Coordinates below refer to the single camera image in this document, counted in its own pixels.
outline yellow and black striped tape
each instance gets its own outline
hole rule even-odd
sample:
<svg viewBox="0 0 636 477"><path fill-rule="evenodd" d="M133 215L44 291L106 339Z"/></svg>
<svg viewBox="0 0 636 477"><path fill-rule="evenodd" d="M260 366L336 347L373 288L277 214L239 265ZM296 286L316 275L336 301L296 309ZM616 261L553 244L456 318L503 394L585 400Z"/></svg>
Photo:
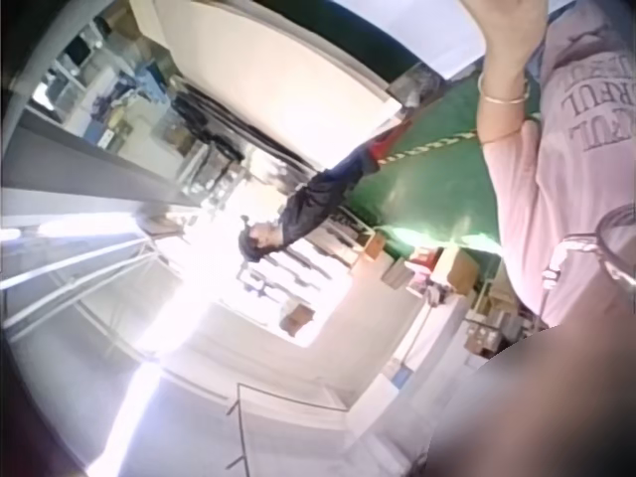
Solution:
<svg viewBox="0 0 636 477"><path fill-rule="evenodd" d="M378 161L381 165L392 164L400 159L405 157L418 156L420 154L426 154L427 152L433 149L441 149L444 147L452 146L453 144L457 144L458 142L474 139L477 137L477 131L471 132L460 132L458 134L453 134L450 137L446 137L443 139L438 139L434 142L429 142L428 144L424 144L422 146L414 147L408 151L392 154L389 157L381 159Z"/></svg>

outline bracelet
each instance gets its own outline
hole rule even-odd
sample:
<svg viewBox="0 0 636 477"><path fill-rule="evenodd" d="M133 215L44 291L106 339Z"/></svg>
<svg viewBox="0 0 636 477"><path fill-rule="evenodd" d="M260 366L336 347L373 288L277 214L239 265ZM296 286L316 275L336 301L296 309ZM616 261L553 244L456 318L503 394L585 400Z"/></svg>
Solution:
<svg viewBox="0 0 636 477"><path fill-rule="evenodd" d="M477 80L477 88L479 89L479 93L481 94L481 97L483 97L488 102L492 102L494 104L505 104L505 105L522 104L526 102L528 98L530 97L530 84L528 83L527 79L526 79L526 92L524 92L524 96L520 97L519 99L498 99L496 97L492 97L484 93L484 74L483 73L479 76L479 79Z"/></svg>

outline floor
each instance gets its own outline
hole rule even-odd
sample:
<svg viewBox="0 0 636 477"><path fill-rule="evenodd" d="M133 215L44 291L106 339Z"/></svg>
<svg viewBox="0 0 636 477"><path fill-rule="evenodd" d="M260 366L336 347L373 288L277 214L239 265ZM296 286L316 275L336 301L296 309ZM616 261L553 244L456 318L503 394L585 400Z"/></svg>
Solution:
<svg viewBox="0 0 636 477"><path fill-rule="evenodd" d="M474 134L476 81L458 82L420 116L394 146L395 160L350 197L348 206L387 232L396 254L418 245L455 242L485 250L499 243L495 194ZM529 112L537 104L533 97ZM425 152L415 150L424 145Z"/></svg>

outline pink t-shirt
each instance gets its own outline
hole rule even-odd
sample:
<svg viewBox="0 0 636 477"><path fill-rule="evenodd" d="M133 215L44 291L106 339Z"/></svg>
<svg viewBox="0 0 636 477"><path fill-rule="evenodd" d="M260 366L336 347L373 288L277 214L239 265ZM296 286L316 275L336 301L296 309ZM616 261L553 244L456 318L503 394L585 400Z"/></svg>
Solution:
<svg viewBox="0 0 636 477"><path fill-rule="evenodd" d="M527 121L519 133L484 146L504 260L535 313L542 273L564 236L594 232L605 214L636 199L635 79L631 55L602 15L582 2L548 32L543 124ZM602 313L603 297L586 293L600 273L595 257L573 253L544 321L558 325L581 300Z"/></svg>

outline hand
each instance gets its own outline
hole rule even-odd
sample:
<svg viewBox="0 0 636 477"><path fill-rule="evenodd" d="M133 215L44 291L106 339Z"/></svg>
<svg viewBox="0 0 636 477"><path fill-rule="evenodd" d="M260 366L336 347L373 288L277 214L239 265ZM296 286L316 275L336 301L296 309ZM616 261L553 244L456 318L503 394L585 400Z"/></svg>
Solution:
<svg viewBox="0 0 636 477"><path fill-rule="evenodd" d="M486 38L487 55L522 71L546 34L548 0L461 1Z"/></svg>

